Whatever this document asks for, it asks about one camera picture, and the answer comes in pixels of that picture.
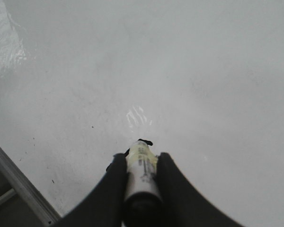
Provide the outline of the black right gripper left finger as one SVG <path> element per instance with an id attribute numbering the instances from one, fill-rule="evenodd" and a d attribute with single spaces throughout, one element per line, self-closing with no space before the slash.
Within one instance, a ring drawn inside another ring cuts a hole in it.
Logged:
<path id="1" fill-rule="evenodd" d="M 119 153 L 88 196 L 54 226 L 120 227 L 126 184 L 127 163 L 125 155 Z"/>

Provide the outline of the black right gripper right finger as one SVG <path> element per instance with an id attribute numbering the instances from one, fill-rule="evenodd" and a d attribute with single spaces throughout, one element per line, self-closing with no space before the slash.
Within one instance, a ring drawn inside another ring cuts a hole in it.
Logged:
<path id="1" fill-rule="evenodd" d="M 240 227 L 212 205 L 182 174 L 169 153 L 157 162 L 157 185 L 163 200 L 164 227 Z"/>

